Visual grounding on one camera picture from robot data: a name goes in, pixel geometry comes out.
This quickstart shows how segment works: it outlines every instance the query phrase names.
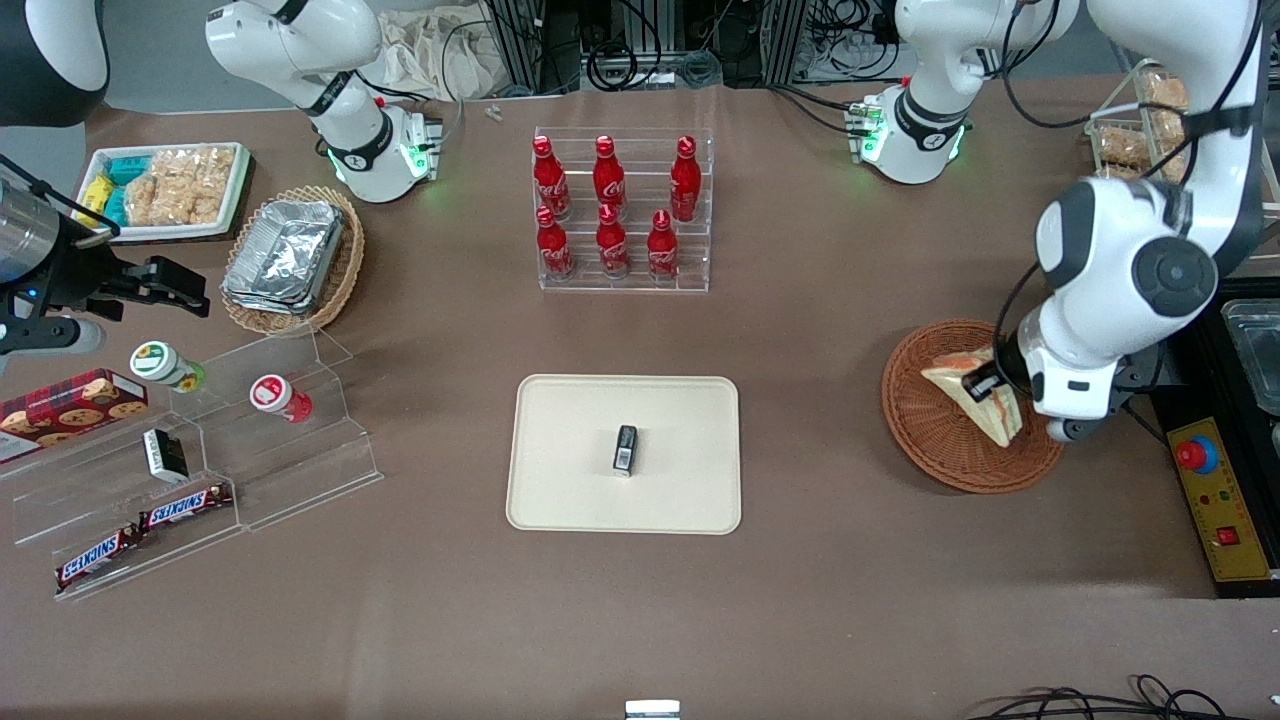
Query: table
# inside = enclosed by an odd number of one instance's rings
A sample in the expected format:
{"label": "table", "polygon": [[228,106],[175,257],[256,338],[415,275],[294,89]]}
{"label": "table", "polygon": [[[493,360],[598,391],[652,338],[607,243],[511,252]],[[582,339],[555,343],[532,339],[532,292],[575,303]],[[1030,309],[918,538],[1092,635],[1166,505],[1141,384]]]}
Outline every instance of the table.
{"label": "table", "polygon": [[[1047,117],[1116,78],[1020,83]],[[860,96],[841,87],[832,96]],[[1280,689],[1275,602],[1210,601],[1167,451],[1117,419],[1025,492],[916,470],[878,383],[911,328],[992,318],[1044,204],[1087,172],[1071,131],[984,90],[955,164],[923,187],[850,165],[836,133],[764,91],[467,108],[440,179],[357,204],[369,254],[330,329],[387,478],[109,593],[51,600],[49,556],[0,543],[0,708],[18,717],[960,717],[1155,673],[1243,715]],[[452,114],[452,109],[444,109]],[[704,297],[544,295],[529,140],[543,126],[709,126],[716,249]],[[104,111],[91,146],[237,140],[250,206],[334,184],[296,111]],[[129,249],[138,260],[157,249]],[[216,284],[227,243],[161,247]],[[1032,287],[1020,316],[1043,293]],[[160,336],[210,357],[253,336],[131,306],[93,357],[17,360],[8,395]],[[529,533],[503,516],[516,386],[531,373],[731,378],[741,527],[726,537]],[[9,514],[0,512],[0,524]]]}

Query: red cookie box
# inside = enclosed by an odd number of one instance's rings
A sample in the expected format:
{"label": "red cookie box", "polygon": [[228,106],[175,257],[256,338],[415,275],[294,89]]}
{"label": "red cookie box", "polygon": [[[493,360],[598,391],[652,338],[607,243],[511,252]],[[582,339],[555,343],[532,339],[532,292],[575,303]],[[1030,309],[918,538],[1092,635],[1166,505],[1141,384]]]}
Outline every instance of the red cookie box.
{"label": "red cookie box", "polygon": [[0,405],[0,465],[147,411],[147,391],[105,368]]}

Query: coca-cola bottle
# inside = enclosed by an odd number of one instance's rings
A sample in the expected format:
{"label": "coca-cola bottle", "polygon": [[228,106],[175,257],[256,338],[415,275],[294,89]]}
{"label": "coca-cola bottle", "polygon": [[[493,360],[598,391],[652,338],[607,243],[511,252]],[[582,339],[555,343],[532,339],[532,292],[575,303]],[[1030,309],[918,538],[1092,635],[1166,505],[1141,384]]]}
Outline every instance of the coca-cola bottle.
{"label": "coca-cola bottle", "polygon": [[694,155],[698,143],[692,136],[684,136],[676,142],[676,164],[671,167],[671,214],[676,220],[687,223],[698,211],[698,193],[703,188],[703,170]]}
{"label": "coca-cola bottle", "polygon": [[552,152],[552,141],[545,135],[534,138],[534,182],[538,183],[538,196],[552,209],[556,219],[563,220],[570,213],[568,177],[564,167]]}
{"label": "coca-cola bottle", "polygon": [[595,199],[600,205],[613,205],[618,210],[618,219],[627,217],[627,183],[622,172],[622,163],[613,155],[613,138],[602,135],[595,138],[595,169],[591,170],[591,179],[595,181]]}
{"label": "coca-cola bottle", "polygon": [[549,279],[564,282],[573,277],[573,254],[568,251],[568,238],[564,237],[564,228],[556,222],[556,213],[547,205],[538,208],[538,251]]}
{"label": "coca-cola bottle", "polygon": [[676,231],[671,229],[671,214],[658,210],[653,214],[649,231],[649,274],[655,281],[676,278]]}
{"label": "coca-cola bottle", "polygon": [[604,277],[611,281],[621,281],[631,273],[631,260],[627,258],[627,231],[618,224],[616,206],[600,205],[600,225],[595,228],[595,243],[600,246]]}

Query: beige tray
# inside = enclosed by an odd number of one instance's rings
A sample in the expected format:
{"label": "beige tray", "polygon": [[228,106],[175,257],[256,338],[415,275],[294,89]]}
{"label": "beige tray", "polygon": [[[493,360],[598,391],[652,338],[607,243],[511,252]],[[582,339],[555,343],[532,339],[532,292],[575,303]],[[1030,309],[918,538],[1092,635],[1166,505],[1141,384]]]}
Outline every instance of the beige tray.
{"label": "beige tray", "polygon": [[[630,478],[620,425],[639,430]],[[507,520],[522,530],[722,536],[742,518],[737,387],[726,378],[530,375],[520,383]]]}

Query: red button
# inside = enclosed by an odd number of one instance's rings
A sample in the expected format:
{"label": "red button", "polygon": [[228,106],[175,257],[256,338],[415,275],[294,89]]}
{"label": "red button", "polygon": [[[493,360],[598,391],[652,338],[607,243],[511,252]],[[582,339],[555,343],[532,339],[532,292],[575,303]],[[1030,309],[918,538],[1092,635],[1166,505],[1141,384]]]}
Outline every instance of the red button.
{"label": "red button", "polygon": [[1189,439],[1178,443],[1174,448],[1174,456],[1178,457],[1178,464],[1188,470],[1199,470],[1208,462],[1208,452],[1204,451],[1204,446]]}

